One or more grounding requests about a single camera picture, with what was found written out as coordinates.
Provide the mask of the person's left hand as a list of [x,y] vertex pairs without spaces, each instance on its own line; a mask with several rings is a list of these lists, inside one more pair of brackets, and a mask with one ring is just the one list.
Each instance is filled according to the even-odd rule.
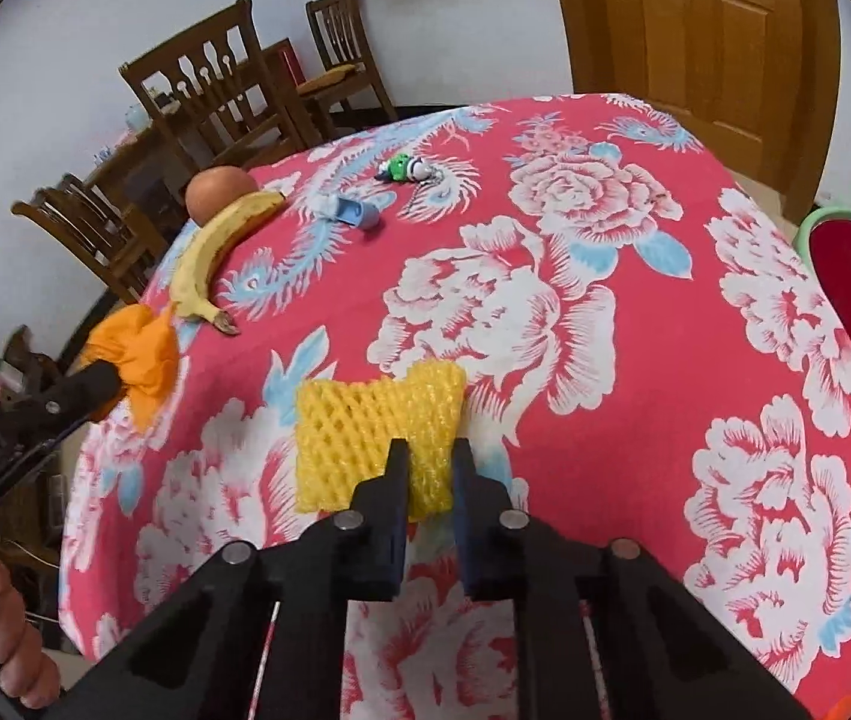
[[41,635],[27,621],[25,601],[0,561],[0,690],[30,710],[51,706],[61,694],[58,665],[46,655]]

